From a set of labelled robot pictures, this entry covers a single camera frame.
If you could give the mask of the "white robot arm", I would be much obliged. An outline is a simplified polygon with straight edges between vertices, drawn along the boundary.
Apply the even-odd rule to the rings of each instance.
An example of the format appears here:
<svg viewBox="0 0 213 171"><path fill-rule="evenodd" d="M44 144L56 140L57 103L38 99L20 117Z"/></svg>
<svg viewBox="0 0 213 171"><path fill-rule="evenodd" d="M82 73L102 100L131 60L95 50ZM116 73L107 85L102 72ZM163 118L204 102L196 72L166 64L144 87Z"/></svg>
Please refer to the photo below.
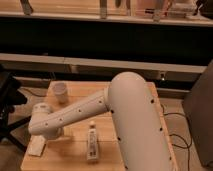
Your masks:
<svg viewBox="0 0 213 171"><path fill-rule="evenodd" d="M61 110L33 109L28 130L51 135L59 129L109 112L126 171L173 171L160 116L146 80L134 72L116 75L109 85Z"/></svg>

